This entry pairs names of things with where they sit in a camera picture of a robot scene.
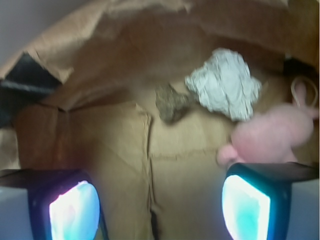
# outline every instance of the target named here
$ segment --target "plush toy ear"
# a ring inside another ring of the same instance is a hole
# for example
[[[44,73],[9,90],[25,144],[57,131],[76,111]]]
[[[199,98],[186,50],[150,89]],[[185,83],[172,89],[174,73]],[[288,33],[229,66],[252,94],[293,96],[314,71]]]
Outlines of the plush toy ear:
[[[292,83],[291,92],[293,96],[292,103],[298,107],[304,107],[306,105],[307,89],[303,82]]]
[[[316,96],[315,96],[311,106],[306,105],[307,88],[306,88],[306,85],[304,84],[303,81],[310,83],[313,86],[314,91],[316,93]],[[315,103],[317,102],[318,90],[317,90],[317,87],[315,86],[315,84],[311,80],[309,80],[308,78],[305,78],[305,77],[297,77],[292,82],[291,92],[292,92],[292,96],[293,96],[293,100],[292,100],[293,105],[295,105],[299,108],[303,108],[311,118],[313,118],[313,119],[319,118],[319,109],[313,107],[315,105]]]
[[[218,165],[222,167],[229,167],[237,159],[238,152],[232,144],[221,147],[216,155],[216,161]]]

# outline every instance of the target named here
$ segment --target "white surface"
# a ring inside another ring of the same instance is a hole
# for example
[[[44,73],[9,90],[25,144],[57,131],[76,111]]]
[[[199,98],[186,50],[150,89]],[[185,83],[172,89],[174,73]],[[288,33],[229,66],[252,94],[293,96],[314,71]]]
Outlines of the white surface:
[[[90,0],[0,0],[0,66],[41,32]]]
[[[253,116],[252,104],[258,100],[262,86],[251,77],[239,53],[223,48],[213,51],[203,67],[187,76],[185,85],[198,95],[203,107],[233,121],[246,121]]]
[[[0,186],[0,239],[33,239],[26,189]]]
[[[286,239],[319,239],[319,179],[292,184]]]

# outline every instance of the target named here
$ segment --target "crumpled aluminum foil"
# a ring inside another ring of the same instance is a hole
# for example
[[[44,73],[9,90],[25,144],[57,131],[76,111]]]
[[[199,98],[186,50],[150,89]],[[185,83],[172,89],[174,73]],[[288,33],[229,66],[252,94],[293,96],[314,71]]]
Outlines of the crumpled aluminum foil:
[[[185,77],[185,85],[197,94],[203,107],[232,121],[247,121],[253,116],[252,105],[262,88],[243,57],[224,48],[213,51],[202,67]]]

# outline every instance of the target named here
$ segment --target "blue light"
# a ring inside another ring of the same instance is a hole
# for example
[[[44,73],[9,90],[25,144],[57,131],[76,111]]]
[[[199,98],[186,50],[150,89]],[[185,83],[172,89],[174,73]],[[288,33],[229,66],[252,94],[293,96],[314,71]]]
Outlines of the blue light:
[[[266,240],[270,197],[237,175],[226,178],[222,188],[225,225],[234,240]]]
[[[93,240],[99,226],[97,190],[82,181],[49,205],[52,240]]]

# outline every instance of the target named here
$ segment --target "black object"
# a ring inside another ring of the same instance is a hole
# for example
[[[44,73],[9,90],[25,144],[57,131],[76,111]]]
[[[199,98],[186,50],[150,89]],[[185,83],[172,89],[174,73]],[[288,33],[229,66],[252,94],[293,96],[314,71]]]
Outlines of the black object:
[[[310,79],[319,79],[319,74],[316,69],[304,62],[301,62],[295,58],[290,58],[284,61],[283,64],[283,75],[285,76],[296,76],[304,75]]]
[[[284,240],[289,226],[292,184],[319,178],[319,167],[300,163],[236,163],[232,165],[226,178],[238,175],[254,187],[268,195],[270,216],[268,240]]]
[[[61,82],[24,53],[13,69],[0,81],[0,128],[28,105],[52,94]]]
[[[52,239],[49,205],[59,195],[76,186],[79,181],[92,184],[89,175],[79,169],[0,171],[0,186],[27,189],[30,223],[35,240]],[[103,238],[109,239],[102,206],[100,206],[99,225]]]

